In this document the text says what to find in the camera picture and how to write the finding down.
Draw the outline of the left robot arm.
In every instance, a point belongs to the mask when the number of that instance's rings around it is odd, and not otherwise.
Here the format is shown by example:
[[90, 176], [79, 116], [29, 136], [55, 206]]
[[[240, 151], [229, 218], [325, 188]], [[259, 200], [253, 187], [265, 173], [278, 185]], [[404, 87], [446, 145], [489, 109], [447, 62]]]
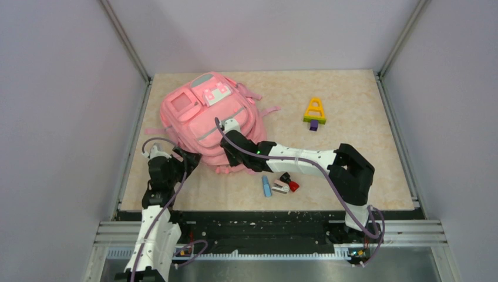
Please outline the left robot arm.
[[143, 156], [150, 179], [142, 198], [142, 222], [131, 258], [115, 281], [167, 281], [176, 245], [189, 233], [186, 224], [170, 220], [169, 208], [201, 155], [178, 146], [167, 153], [155, 143]]

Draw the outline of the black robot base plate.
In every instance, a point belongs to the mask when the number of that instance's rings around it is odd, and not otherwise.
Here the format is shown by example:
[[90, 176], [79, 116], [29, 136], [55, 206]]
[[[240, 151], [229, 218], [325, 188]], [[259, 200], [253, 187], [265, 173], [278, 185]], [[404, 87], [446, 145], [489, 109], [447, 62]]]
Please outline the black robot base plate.
[[310, 239], [319, 244], [373, 243], [375, 228], [365, 228], [373, 238], [345, 224], [343, 211], [173, 211], [178, 223], [191, 239], [220, 242], [222, 239]]

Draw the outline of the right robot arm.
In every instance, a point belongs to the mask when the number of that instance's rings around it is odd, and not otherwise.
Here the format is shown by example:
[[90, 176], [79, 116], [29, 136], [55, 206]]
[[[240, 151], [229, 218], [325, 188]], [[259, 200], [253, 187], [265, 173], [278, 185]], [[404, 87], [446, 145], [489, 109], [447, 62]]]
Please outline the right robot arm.
[[348, 240], [360, 242], [367, 235], [371, 207], [369, 190], [375, 168], [353, 146], [342, 143], [335, 150], [296, 149], [270, 141], [254, 143], [240, 132], [221, 132], [221, 147], [230, 163], [254, 172], [301, 173], [322, 177], [330, 185], [346, 211], [344, 233]]

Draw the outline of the pink student backpack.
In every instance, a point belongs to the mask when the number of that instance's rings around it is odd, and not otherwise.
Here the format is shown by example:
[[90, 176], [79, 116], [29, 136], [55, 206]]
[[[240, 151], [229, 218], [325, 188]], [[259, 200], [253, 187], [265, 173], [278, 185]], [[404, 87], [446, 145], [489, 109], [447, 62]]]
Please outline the pink student backpack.
[[262, 97], [220, 73], [204, 73], [166, 95], [159, 107], [166, 133], [180, 148], [201, 154], [202, 162], [217, 173], [247, 171], [242, 164], [230, 164], [220, 146], [220, 122], [235, 120], [238, 129], [254, 143], [266, 139], [264, 116], [279, 106], [260, 110], [255, 104]]

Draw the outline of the red black stamp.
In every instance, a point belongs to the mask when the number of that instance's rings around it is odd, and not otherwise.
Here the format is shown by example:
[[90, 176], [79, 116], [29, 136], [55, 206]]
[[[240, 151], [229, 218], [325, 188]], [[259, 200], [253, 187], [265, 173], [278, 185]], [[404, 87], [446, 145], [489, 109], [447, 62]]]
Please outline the red black stamp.
[[292, 192], [296, 192], [300, 188], [299, 184], [292, 180], [288, 172], [283, 173], [279, 180], [287, 184]]

